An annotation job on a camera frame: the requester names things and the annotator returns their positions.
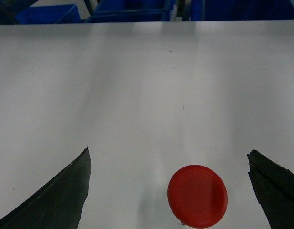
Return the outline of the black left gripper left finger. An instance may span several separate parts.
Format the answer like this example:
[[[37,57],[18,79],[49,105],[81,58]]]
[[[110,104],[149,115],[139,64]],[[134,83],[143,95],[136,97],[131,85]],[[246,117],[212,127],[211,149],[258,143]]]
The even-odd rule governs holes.
[[[89,193],[88,149],[0,219],[0,229],[76,229]]]

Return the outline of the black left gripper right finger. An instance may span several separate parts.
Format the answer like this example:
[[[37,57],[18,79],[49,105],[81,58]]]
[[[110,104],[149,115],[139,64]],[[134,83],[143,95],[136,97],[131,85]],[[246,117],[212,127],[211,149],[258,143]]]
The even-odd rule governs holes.
[[[294,174],[257,150],[247,157],[248,175],[270,227],[294,229]]]

